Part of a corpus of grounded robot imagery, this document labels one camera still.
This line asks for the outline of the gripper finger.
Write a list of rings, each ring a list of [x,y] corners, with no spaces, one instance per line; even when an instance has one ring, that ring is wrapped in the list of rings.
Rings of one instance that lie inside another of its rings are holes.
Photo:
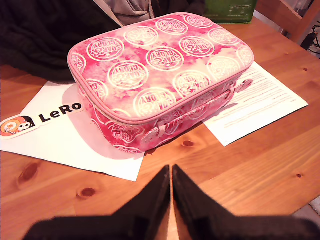
[[[113,214],[121,220],[128,220],[124,238],[153,240],[170,201],[170,167],[165,165],[138,195]]]
[[[228,223],[232,223],[235,217],[205,194],[177,164],[172,168],[172,180],[174,199],[192,239],[234,238]]]

